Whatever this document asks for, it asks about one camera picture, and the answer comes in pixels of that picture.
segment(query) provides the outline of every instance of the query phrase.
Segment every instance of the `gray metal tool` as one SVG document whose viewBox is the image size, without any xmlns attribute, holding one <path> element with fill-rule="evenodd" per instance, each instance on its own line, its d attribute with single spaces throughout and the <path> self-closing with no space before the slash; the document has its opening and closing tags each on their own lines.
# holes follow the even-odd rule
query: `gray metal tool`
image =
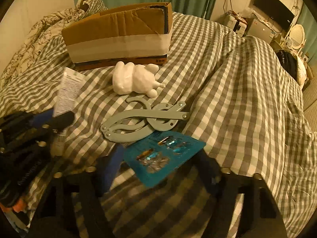
<svg viewBox="0 0 317 238">
<path fill-rule="evenodd" d="M 141 140 L 157 131 L 172 129 L 179 120 L 186 120 L 188 112 L 181 110 L 186 106 L 185 102 L 176 105 L 160 103 L 151 108 L 151 104 L 144 98 L 131 97 L 127 103 L 140 102 L 145 109 L 131 109 L 112 115 L 100 127 L 105 138 L 119 143 L 128 143 Z M 142 119 L 134 125 L 122 124 L 124 120 Z M 116 133 L 115 131 L 128 131 L 129 133 Z"/>
</svg>

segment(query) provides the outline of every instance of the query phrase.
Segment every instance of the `metal screw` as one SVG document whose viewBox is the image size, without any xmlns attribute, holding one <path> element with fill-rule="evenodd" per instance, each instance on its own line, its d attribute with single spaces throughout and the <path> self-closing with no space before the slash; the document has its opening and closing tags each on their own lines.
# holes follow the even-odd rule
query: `metal screw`
<svg viewBox="0 0 317 238">
<path fill-rule="evenodd" d="M 230 170 L 230 168 L 228 168 L 228 167 L 222 167 L 222 168 L 221 168 L 221 171 L 222 171 L 224 174 L 229 174 L 229 173 L 231 173 L 231 170 Z"/>
<path fill-rule="evenodd" d="M 54 178 L 56 178 L 56 179 L 59 179 L 62 176 L 63 176 L 63 173 L 61 173 L 61 172 L 57 172 L 57 173 L 54 174 Z"/>
<path fill-rule="evenodd" d="M 86 169 L 85 169 L 85 171 L 86 171 L 86 173 L 92 173 L 92 172 L 94 172 L 94 171 L 96 171 L 97 169 L 96 169 L 96 167 L 94 167 L 94 166 L 90 166 L 90 167 L 87 167 Z"/>
<path fill-rule="evenodd" d="M 253 175 L 253 177 L 256 178 L 257 180 L 262 180 L 263 179 L 263 177 L 259 173 L 255 173 Z"/>
<path fill-rule="evenodd" d="M 43 147 L 46 146 L 46 142 L 45 142 L 45 141 L 40 141 L 40 142 L 38 143 L 38 145 L 43 148 Z"/>
</svg>

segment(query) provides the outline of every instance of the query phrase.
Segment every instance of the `cardboard box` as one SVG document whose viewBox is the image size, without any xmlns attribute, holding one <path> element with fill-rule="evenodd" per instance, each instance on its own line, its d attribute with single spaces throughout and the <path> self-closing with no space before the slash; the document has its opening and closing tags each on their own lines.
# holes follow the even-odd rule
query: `cardboard box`
<svg viewBox="0 0 317 238">
<path fill-rule="evenodd" d="M 171 3 L 140 3 L 91 15 L 63 29 L 62 35 L 80 70 L 121 60 L 162 65 L 171 42 L 172 22 Z"/>
</svg>

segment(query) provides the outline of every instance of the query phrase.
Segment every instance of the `blue blister pack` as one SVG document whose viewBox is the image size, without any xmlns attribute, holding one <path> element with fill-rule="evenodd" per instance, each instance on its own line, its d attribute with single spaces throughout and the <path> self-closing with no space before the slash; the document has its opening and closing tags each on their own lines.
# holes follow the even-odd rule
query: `blue blister pack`
<svg viewBox="0 0 317 238">
<path fill-rule="evenodd" d="M 157 131 L 130 145 L 123 158 L 145 186 L 153 187 L 205 145 L 179 132 Z"/>
</svg>

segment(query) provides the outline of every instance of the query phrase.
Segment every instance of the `bed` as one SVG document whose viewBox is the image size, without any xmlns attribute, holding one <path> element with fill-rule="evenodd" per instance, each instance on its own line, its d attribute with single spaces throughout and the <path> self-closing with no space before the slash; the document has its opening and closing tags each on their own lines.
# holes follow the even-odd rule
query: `bed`
<svg viewBox="0 0 317 238">
<path fill-rule="evenodd" d="M 73 67 L 61 30 L 104 9 L 102 0 L 79 0 L 75 8 L 34 25 L 0 77 L 0 117 L 54 106 L 63 70 Z M 118 96 L 112 91 L 112 70 L 81 72 L 86 82 L 75 102 L 65 152 L 40 172 L 26 193 L 30 218 L 53 173 L 80 171 L 113 148 L 99 130 L 102 122 L 116 112 L 138 108 L 125 102 L 136 94 Z M 156 77 L 166 85 L 158 89 L 158 97 L 138 96 L 152 106 L 185 101 L 191 116 L 175 130 L 205 141 L 208 155 L 235 173 L 261 173 L 288 236 L 296 237 L 317 207 L 316 133 L 303 116 L 298 84 L 272 48 L 255 37 L 240 38 L 218 23 L 174 12 L 168 62 Z M 228 237 L 237 231 L 242 201 L 237 199 Z M 101 204 L 118 238 L 200 237 L 213 200 L 190 162 L 153 189 L 146 189 L 122 164 Z M 84 237 L 80 205 L 76 210 Z"/>
</svg>

